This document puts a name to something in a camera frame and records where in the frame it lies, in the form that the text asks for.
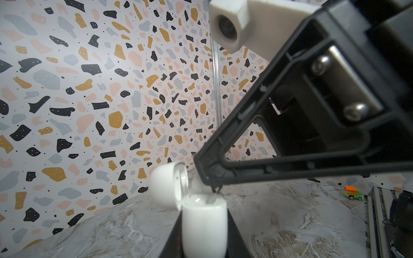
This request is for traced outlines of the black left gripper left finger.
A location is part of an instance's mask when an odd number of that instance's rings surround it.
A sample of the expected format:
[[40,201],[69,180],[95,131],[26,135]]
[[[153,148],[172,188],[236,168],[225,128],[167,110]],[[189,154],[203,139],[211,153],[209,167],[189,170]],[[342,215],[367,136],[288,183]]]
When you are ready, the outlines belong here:
[[159,258],[183,258],[182,212],[180,212]]

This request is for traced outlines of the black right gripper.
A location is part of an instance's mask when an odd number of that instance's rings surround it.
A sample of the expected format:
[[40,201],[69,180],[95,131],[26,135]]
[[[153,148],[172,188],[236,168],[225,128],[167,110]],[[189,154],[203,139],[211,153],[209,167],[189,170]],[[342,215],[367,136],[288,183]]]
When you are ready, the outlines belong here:
[[413,159],[412,1],[330,1],[251,89],[278,161]]

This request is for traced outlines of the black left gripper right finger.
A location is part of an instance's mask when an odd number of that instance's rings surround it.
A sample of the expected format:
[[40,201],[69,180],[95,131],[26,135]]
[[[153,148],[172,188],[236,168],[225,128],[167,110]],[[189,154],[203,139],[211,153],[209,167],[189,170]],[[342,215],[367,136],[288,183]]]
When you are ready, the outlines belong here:
[[226,258],[251,258],[240,231],[228,210],[228,246]]

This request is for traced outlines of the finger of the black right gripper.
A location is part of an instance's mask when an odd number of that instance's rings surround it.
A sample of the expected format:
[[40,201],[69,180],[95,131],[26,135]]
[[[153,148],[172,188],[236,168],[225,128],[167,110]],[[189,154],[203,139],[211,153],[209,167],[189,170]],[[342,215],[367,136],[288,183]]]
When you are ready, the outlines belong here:
[[340,176],[412,170],[411,161],[278,161],[275,158],[227,161],[226,151],[249,127],[251,90],[236,106],[215,135],[195,156],[195,165],[203,182],[213,188],[230,184],[253,183],[295,178]]

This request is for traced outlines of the white earbud charging case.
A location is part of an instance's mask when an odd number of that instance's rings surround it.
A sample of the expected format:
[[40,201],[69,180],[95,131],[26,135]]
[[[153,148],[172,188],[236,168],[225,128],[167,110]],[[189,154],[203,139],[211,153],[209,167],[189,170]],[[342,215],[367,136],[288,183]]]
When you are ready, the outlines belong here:
[[228,205],[200,175],[189,177],[184,162],[156,168],[149,180],[152,201],[182,212],[184,258],[224,258],[228,246]]

